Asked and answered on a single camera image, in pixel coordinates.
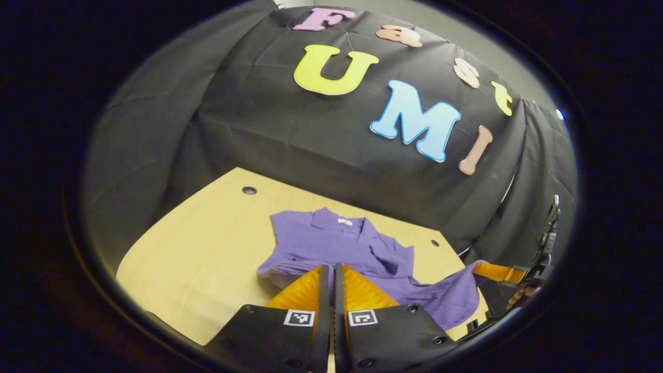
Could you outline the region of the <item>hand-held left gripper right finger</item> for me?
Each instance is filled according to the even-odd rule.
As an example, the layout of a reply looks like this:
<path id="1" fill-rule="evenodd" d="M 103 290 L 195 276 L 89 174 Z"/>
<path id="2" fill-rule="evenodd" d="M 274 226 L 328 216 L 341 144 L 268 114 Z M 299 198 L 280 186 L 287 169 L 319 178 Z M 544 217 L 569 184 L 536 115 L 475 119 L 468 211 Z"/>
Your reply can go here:
<path id="1" fill-rule="evenodd" d="M 419 303 L 400 304 L 348 265 L 335 267 L 337 372 L 418 372 L 457 349 Z"/>

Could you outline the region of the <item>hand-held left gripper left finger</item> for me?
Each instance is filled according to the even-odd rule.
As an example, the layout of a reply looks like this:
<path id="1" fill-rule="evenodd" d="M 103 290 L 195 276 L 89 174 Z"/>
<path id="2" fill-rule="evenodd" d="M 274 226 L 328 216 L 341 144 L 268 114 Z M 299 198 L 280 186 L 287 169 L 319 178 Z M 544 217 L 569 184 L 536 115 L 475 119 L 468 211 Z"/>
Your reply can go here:
<path id="1" fill-rule="evenodd" d="M 207 350 L 236 372 L 327 372 L 329 268 L 321 265 L 265 306 L 244 305 Z"/>

